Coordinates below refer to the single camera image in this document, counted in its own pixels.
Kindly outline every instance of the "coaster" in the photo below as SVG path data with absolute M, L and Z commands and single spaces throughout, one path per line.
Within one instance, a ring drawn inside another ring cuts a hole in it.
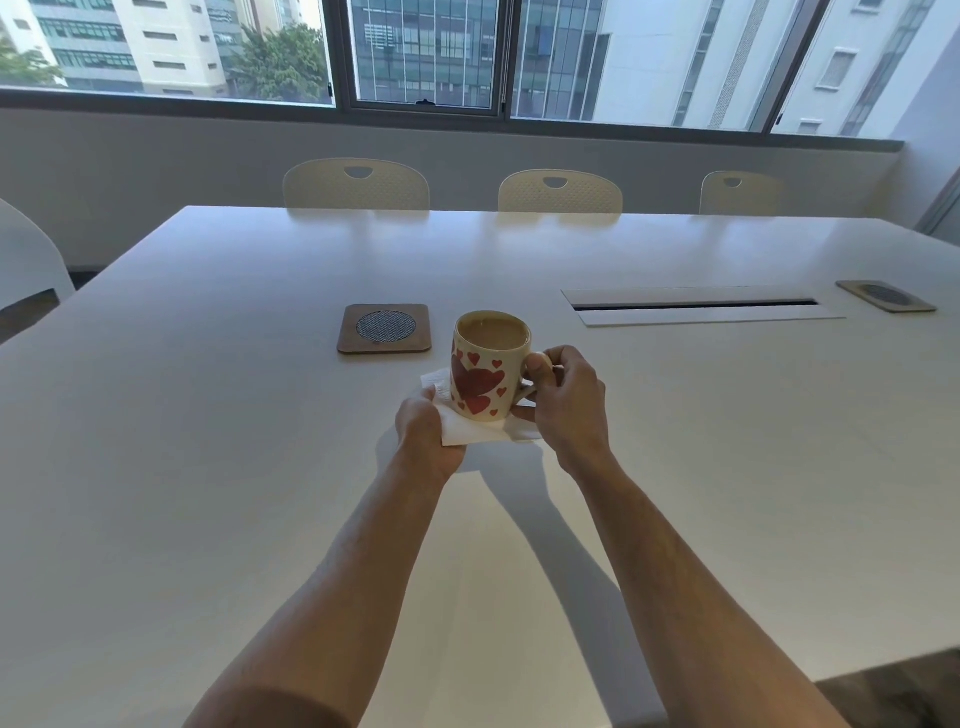
M 427 352 L 430 312 L 422 303 L 355 303 L 344 311 L 340 353 Z
M 912 293 L 907 293 L 882 280 L 838 280 L 837 285 L 888 313 L 922 313 L 937 310 L 935 305 L 922 301 Z

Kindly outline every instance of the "white table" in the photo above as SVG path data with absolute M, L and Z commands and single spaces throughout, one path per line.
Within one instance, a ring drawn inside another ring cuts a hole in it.
M 582 349 L 626 469 L 811 678 L 960 644 L 958 281 L 960 250 L 872 220 L 187 208 L 0 349 L 0 725 L 179 725 L 474 308 Z M 561 294 L 760 284 L 847 318 L 588 329 Z M 336 352 L 347 304 L 397 302 L 432 352 Z M 613 584 L 548 449 L 471 448 L 365 725 L 658 716 Z

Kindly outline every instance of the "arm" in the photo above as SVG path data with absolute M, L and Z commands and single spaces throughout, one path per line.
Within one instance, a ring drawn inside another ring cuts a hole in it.
M 606 387 L 571 347 L 527 361 L 536 419 L 596 523 L 657 690 L 677 726 L 847 728 L 733 601 L 610 450 Z
M 184 728 L 355 726 L 394 638 L 441 491 L 465 448 L 441 445 L 433 391 L 396 416 L 400 444 L 313 576 L 207 691 Z

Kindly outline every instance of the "wall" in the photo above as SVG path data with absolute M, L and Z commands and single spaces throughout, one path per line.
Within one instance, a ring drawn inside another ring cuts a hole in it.
M 868 214 L 916 228 L 960 169 L 960 31 L 950 41 L 891 136 L 907 143 L 877 188 Z
M 623 189 L 627 212 L 694 213 L 706 174 L 776 175 L 792 215 L 854 216 L 896 155 L 347 125 L 0 109 L 0 198 L 33 218 L 68 266 L 105 266 L 187 205 L 282 206 L 295 164 L 372 157 L 409 164 L 435 209 L 496 209 L 522 169 L 579 169 Z

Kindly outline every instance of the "white chair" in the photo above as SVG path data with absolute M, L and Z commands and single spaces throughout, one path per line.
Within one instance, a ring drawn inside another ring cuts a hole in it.
M 710 172 L 700 190 L 701 215 L 775 217 L 783 182 L 754 172 Z
M 77 292 L 60 251 L 29 217 L 0 200 L 0 309 L 51 288 L 60 303 Z
M 430 185 L 416 169 L 381 159 L 314 159 L 283 178 L 287 207 L 430 209 Z
M 564 169 L 529 169 L 500 185 L 500 212 L 623 212 L 623 193 L 610 180 Z

